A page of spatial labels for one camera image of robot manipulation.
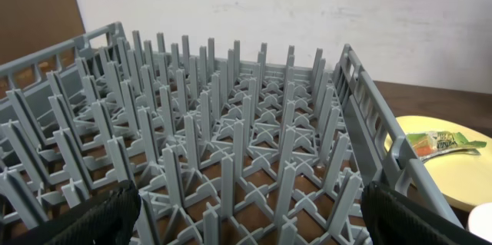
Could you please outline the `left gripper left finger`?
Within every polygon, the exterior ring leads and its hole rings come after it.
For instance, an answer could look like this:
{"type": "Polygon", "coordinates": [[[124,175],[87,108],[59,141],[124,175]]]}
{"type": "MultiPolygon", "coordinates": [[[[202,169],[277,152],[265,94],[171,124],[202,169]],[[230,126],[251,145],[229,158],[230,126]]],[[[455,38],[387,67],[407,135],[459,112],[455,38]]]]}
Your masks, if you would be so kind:
{"type": "Polygon", "coordinates": [[[60,217],[9,240],[10,245],[89,245],[130,243],[141,210],[138,188],[123,180],[60,217]]]}

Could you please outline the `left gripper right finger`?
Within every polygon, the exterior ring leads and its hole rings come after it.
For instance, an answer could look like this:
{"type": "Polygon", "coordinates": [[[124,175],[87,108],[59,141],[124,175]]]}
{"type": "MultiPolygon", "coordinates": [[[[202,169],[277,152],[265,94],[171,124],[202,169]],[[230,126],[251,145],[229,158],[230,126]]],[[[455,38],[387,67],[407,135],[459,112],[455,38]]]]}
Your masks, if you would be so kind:
{"type": "Polygon", "coordinates": [[[364,187],[361,212],[374,244],[490,244],[378,181],[364,187]]]}

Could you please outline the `white bowl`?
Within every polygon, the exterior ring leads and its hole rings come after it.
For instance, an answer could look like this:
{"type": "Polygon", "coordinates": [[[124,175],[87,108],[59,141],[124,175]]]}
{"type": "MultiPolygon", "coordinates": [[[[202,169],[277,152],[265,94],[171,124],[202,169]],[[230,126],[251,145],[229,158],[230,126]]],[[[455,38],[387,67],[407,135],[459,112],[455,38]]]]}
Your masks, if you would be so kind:
{"type": "Polygon", "coordinates": [[[467,230],[492,242],[492,203],[476,206],[469,214],[467,230]]]}

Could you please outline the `green snack wrapper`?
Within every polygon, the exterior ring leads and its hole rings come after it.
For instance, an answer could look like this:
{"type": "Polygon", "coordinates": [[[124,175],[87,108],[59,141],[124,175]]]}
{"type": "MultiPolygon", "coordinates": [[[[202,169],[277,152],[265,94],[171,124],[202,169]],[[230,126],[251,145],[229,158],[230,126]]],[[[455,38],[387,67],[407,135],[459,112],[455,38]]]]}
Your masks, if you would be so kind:
{"type": "Polygon", "coordinates": [[[425,131],[406,135],[415,154],[425,162],[447,154],[480,155],[486,141],[469,141],[461,132],[425,131]]]}

